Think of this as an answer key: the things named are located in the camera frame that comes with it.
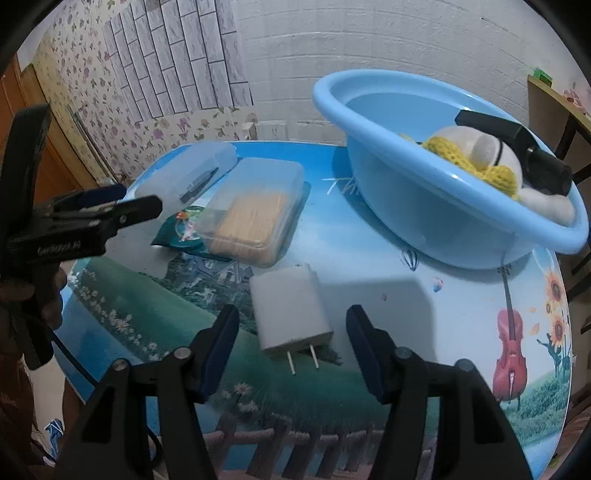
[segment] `floral wallpaper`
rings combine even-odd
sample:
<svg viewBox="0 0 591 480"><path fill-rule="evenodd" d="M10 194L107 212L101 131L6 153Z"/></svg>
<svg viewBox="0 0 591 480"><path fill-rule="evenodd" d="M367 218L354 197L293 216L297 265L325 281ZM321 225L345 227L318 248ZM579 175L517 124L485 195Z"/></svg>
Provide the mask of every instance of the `floral wallpaper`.
<svg viewBox="0 0 591 480"><path fill-rule="evenodd" d="M135 179L167 151L197 140L244 140L256 122L253 107L219 107L132 122L115 79L100 26L128 0L72 0L61 8L41 41L33 66L56 118L90 172L96 164L66 109L80 116L115 173Z"/></svg>

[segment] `red violin illustration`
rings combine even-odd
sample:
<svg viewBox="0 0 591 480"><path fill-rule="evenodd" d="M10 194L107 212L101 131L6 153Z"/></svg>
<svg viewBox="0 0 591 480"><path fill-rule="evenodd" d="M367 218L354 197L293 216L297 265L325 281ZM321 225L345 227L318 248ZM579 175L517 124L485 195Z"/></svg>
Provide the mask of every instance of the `red violin illustration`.
<svg viewBox="0 0 591 480"><path fill-rule="evenodd" d="M511 295L507 283L508 268L501 267L507 308L496 318L499 338L503 344L501 357L496 361L495 375L492 379L492 393L498 401L517 398L517 410L521 407L521 394L527 383L527 366L521 353L523 320L511 305Z"/></svg>

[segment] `white wall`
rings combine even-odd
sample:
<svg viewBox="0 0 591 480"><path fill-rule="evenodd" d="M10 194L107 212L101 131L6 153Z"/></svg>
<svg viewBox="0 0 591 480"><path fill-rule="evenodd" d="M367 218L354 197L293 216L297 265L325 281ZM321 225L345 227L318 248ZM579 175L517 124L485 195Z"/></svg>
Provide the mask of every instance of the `white wall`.
<svg viewBox="0 0 591 480"><path fill-rule="evenodd" d="M259 121L287 120L291 139L342 140L311 102L315 81L338 70L435 77L522 122L535 67L560 92L582 78L556 33L523 0L237 0L234 9Z"/></svg>
<svg viewBox="0 0 591 480"><path fill-rule="evenodd" d="M17 51L18 64L21 71L27 68L27 66L33 61L37 47L41 43L43 35L47 31L48 27L53 23L53 19L56 17L58 10L61 10L61 6L55 7L49 15L47 15L32 31L29 36L22 43L21 47Z"/></svg>

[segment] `green packet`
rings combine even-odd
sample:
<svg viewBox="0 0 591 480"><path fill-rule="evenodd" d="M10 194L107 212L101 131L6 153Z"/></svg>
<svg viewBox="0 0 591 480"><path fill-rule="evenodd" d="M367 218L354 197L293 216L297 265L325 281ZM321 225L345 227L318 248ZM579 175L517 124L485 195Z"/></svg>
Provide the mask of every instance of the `green packet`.
<svg viewBox="0 0 591 480"><path fill-rule="evenodd" d="M230 258L210 253L201 237L194 230L193 224L202 211L203 207L190 206L168 217L152 240L152 245L174 248L189 255L229 262Z"/></svg>

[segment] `white plush toy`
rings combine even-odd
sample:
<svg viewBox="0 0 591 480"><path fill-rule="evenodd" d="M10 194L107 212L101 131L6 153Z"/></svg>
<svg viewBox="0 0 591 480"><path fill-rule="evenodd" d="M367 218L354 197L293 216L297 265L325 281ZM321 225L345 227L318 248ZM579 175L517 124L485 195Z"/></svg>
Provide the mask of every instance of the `white plush toy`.
<svg viewBox="0 0 591 480"><path fill-rule="evenodd" d="M523 183L521 164L513 150L497 137L472 127L444 127L433 137L444 137L454 142L477 170L505 165L515 174L519 202L543 217L560 225L569 226L574 220L574 207L568 197L547 195Z"/></svg>

